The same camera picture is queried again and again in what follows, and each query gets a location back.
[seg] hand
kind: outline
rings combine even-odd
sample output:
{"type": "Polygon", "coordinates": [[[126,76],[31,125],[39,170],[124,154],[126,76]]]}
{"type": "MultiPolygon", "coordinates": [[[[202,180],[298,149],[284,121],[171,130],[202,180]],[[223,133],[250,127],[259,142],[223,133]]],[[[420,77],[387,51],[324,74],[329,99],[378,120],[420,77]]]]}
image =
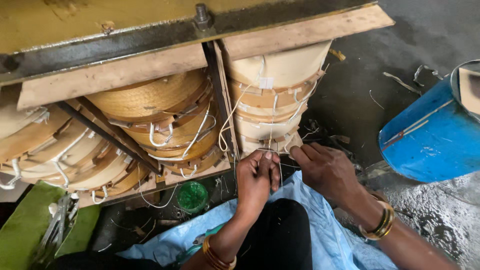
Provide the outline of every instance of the hand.
{"type": "Polygon", "coordinates": [[[312,143],[294,146],[290,154],[301,167],[303,182],[343,210],[355,204],[359,196],[368,195],[342,151],[312,143]]]}
{"type": "Polygon", "coordinates": [[[273,152],[255,150],[237,165],[237,214],[255,222],[268,200],[270,188],[278,190],[280,157],[273,152]]]}

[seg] concrete floor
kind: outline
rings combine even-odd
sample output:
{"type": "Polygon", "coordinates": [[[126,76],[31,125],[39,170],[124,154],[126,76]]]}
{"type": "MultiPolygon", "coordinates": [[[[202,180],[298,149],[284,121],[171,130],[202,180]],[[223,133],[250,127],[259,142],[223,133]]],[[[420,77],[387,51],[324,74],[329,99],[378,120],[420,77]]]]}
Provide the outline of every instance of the concrete floor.
{"type": "MultiPolygon", "coordinates": [[[[365,168],[382,160],[377,146],[380,129],[418,98],[391,78],[383,76],[382,72],[391,73],[415,86],[413,75],[421,64],[427,64],[445,75],[465,61],[480,58],[480,1],[381,0],[379,4],[396,21],[396,25],[335,40],[332,48],[342,51],[347,59],[339,61],[328,55],[325,63],[330,66],[326,76],[302,116],[302,125],[307,125],[308,119],[315,119],[327,128],[330,135],[350,137],[350,144],[344,147],[355,153],[365,168]],[[384,109],[371,99],[370,90],[384,109]]],[[[428,72],[420,79],[425,84],[424,88],[417,87],[421,91],[427,91],[437,81],[428,72]]],[[[305,134],[306,130],[300,129],[302,133],[305,134]]],[[[293,168],[283,166],[282,171],[287,177],[293,168]]],[[[234,197],[235,187],[232,175],[225,178],[230,192],[226,193],[223,186],[223,200],[234,197]]],[[[221,203],[220,188],[213,186],[214,180],[204,182],[211,184],[211,205],[221,203]]],[[[465,269],[480,269],[480,174],[422,184],[395,173],[386,173],[370,175],[364,183],[372,189],[384,191],[392,205],[404,212],[398,213],[402,220],[465,269]]],[[[168,201],[171,192],[161,194],[161,205],[168,201]]],[[[111,216],[118,217],[118,222],[125,222],[122,224],[141,226],[146,221],[145,213],[139,212],[141,217],[136,219],[128,212],[122,205],[103,210],[92,241],[93,250],[102,249],[112,241],[118,242],[118,234],[105,233],[109,228],[121,231],[111,224],[111,216]]],[[[174,207],[167,207],[161,211],[151,209],[149,214],[156,218],[183,220],[177,217],[176,212],[174,207]]],[[[348,218],[340,217],[340,220],[348,225],[348,218]]],[[[120,251],[136,244],[141,237],[134,235],[129,239],[112,245],[110,251],[120,251]]]]}

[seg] blue plastic sheet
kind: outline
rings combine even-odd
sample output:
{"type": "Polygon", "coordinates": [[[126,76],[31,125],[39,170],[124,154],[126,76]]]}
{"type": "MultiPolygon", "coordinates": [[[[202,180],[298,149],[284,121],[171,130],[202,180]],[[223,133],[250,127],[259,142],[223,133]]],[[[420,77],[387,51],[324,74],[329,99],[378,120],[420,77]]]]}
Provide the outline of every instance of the blue plastic sheet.
{"type": "MultiPolygon", "coordinates": [[[[393,262],[379,249],[343,228],[322,195],[305,185],[301,172],[295,172],[269,201],[288,198],[307,210],[312,235],[313,269],[318,270],[396,270],[393,262]]],[[[143,245],[133,245],[118,253],[124,258],[146,258],[166,266],[175,262],[194,239],[207,230],[227,222],[235,213],[237,200],[228,201],[175,228],[161,233],[143,245]]]]}

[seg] gold bangle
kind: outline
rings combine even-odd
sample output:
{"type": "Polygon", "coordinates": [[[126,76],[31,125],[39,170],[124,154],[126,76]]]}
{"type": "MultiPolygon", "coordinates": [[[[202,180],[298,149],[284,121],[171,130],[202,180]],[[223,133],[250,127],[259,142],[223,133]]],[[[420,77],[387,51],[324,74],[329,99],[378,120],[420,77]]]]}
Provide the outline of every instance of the gold bangle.
{"type": "Polygon", "coordinates": [[[205,258],[207,259],[208,265],[213,267],[215,270],[233,270],[237,265],[237,256],[233,259],[231,263],[225,263],[215,254],[215,252],[210,247],[210,237],[213,234],[207,236],[202,245],[202,251],[204,252],[205,258]]]}
{"type": "Polygon", "coordinates": [[[380,221],[381,225],[378,227],[378,229],[368,233],[361,225],[359,225],[359,230],[361,234],[365,238],[375,241],[384,238],[390,232],[390,230],[392,230],[393,221],[395,220],[395,211],[392,206],[383,201],[377,202],[381,204],[384,207],[384,211],[386,211],[385,218],[380,221]]]}

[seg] blue container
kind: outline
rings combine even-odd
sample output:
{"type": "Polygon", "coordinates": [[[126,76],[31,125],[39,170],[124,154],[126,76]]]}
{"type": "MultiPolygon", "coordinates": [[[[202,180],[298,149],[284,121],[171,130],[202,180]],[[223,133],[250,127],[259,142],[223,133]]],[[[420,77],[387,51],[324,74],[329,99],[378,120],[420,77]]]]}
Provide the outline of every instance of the blue container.
{"type": "MultiPolygon", "coordinates": [[[[479,62],[461,66],[478,70],[479,62]]],[[[480,170],[480,118],[458,100],[456,68],[380,131],[386,162],[399,174],[422,182],[480,170]]]]}

